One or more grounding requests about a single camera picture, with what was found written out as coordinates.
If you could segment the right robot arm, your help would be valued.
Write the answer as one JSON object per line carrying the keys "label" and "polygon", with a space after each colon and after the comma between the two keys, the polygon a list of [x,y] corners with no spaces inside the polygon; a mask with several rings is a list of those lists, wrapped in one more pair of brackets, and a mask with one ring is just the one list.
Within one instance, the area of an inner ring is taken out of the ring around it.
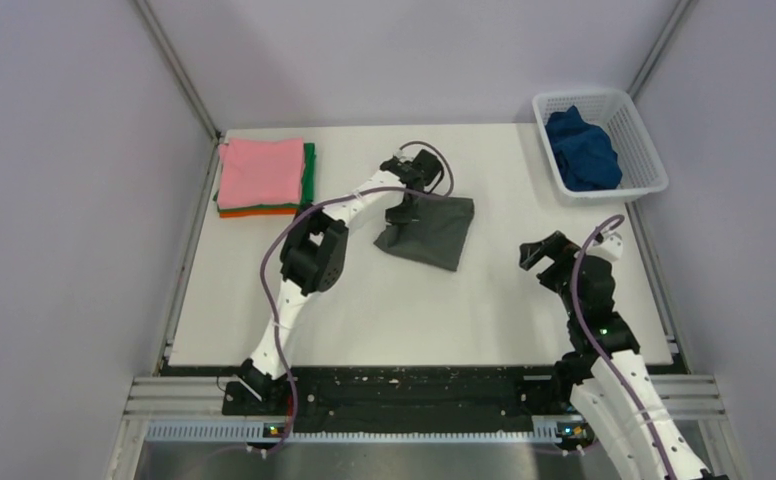
{"label": "right robot arm", "polygon": [[567,314],[573,349],[554,366],[551,400],[584,419],[622,479],[714,479],[671,417],[634,333],[616,310],[606,256],[621,246],[616,234],[594,234],[583,249],[556,231],[519,248],[526,271],[550,260],[537,279]]}

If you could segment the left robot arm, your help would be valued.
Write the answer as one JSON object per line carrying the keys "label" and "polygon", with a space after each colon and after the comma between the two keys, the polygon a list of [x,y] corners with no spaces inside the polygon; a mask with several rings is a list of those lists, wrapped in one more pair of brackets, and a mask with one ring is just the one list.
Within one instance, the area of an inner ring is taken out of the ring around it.
{"label": "left robot arm", "polygon": [[259,267],[271,318],[237,373],[256,410],[272,413],[283,404],[282,383],[294,383],[285,345],[307,303],[340,279],[354,229],[380,211],[393,223],[415,220],[417,200],[440,200],[434,189],[443,180],[451,193],[454,175],[444,155],[426,142],[410,141],[350,193],[300,207]]}

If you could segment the dark grey t-shirt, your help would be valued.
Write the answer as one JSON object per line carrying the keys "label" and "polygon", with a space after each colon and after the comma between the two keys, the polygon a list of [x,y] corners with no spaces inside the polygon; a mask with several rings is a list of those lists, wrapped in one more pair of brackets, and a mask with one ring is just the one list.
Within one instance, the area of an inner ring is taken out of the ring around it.
{"label": "dark grey t-shirt", "polygon": [[417,220],[389,224],[374,245],[397,258],[457,272],[474,216],[471,198],[421,199]]}

